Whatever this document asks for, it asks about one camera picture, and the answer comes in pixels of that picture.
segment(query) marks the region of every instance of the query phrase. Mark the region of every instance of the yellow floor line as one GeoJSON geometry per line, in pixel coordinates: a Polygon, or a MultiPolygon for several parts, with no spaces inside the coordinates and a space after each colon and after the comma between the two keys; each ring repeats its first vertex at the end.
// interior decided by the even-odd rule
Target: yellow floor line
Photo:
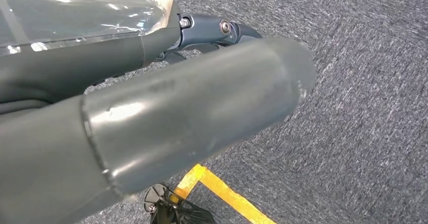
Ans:
{"type": "Polygon", "coordinates": [[[176,188],[176,193],[180,197],[186,198],[198,181],[201,181],[201,183],[247,218],[252,224],[276,224],[248,200],[229,188],[219,177],[199,164],[184,176],[176,188]]]}
{"type": "Polygon", "coordinates": [[[174,193],[181,198],[186,199],[192,189],[195,188],[195,185],[198,183],[205,171],[206,168],[199,164],[193,167],[175,188],[174,193]]]}

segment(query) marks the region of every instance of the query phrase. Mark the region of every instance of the plastic wrap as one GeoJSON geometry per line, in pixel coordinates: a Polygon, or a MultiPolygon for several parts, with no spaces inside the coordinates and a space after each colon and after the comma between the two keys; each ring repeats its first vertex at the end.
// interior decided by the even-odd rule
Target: plastic wrap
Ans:
{"type": "Polygon", "coordinates": [[[165,28],[173,0],[0,0],[0,55],[142,36],[165,28]]]}

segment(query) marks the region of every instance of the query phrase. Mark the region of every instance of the bolt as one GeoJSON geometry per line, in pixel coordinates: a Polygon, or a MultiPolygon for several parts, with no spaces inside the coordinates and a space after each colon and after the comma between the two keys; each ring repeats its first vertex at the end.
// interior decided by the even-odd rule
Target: bolt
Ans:
{"type": "Polygon", "coordinates": [[[231,25],[230,22],[227,20],[221,20],[220,21],[220,31],[224,34],[224,35],[229,35],[231,30],[231,25]]]}
{"type": "Polygon", "coordinates": [[[148,208],[148,210],[149,210],[150,212],[154,212],[154,211],[156,211],[156,206],[155,206],[155,205],[151,205],[151,206],[148,208]]]}
{"type": "Polygon", "coordinates": [[[190,27],[190,24],[191,24],[188,18],[182,18],[179,23],[181,28],[190,27]]]}

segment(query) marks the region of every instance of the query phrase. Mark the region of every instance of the tape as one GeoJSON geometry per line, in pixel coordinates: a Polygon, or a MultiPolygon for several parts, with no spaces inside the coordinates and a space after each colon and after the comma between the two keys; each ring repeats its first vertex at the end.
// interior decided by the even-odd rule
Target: tape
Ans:
{"type": "Polygon", "coordinates": [[[233,191],[219,177],[199,164],[184,176],[175,189],[175,193],[182,198],[187,198],[198,181],[247,218],[252,224],[276,224],[247,199],[233,191]]]}

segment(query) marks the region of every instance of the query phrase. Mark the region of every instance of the metal bracket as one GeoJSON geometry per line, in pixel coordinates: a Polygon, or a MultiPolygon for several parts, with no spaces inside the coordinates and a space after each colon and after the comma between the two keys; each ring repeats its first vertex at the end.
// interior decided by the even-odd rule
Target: metal bracket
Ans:
{"type": "Polygon", "coordinates": [[[221,17],[183,13],[178,15],[178,20],[181,28],[179,41],[159,55],[156,61],[174,64],[186,59],[179,50],[196,49],[208,53],[220,47],[262,38],[253,28],[221,17]]]}

